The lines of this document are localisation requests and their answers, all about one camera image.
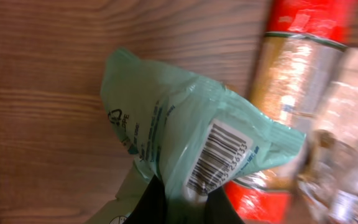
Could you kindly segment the mint green wipes pack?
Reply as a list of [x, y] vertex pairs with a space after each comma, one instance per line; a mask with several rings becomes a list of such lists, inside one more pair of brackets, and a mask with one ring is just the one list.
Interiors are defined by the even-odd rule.
[[115, 199], [90, 223], [124, 223], [153, 176], [164, 185], [165, 223], [204, 223], [212, 191], [290, 162], [305, 141], [222, 83], [126, 49], [108, 57], [100, 95], [134, 160]]

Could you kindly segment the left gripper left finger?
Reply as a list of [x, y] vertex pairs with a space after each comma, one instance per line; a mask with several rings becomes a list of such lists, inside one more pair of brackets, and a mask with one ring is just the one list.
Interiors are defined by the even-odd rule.
[[153, 176], [134, 211], [124, 224], [165, 224], [167, 201], [164, 185]]

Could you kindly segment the beige snack bag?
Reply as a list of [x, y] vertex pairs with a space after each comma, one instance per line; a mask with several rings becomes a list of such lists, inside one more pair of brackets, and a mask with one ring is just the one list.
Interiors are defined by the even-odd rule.
[[298, 187], [313, 223], [358, 223], [358, 48], [349, 48], [309, 135]]

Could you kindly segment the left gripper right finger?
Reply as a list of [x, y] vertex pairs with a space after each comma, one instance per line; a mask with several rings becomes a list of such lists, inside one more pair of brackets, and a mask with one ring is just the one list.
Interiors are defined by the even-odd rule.
[[244, 224], [234, 210], [223, 187], [208, 195], [204, 210], [204, 224]]

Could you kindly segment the orange spaghetti pasta package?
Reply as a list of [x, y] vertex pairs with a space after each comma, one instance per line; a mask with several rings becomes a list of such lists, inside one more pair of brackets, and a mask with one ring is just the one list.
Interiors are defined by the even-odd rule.
[[[250, 102], [307, 133], [345, 49], [356, 0], [274, 0]], [[287, 164], [240, 177], [224, 190], [246, 223], [281, 223], [309, 145]]]

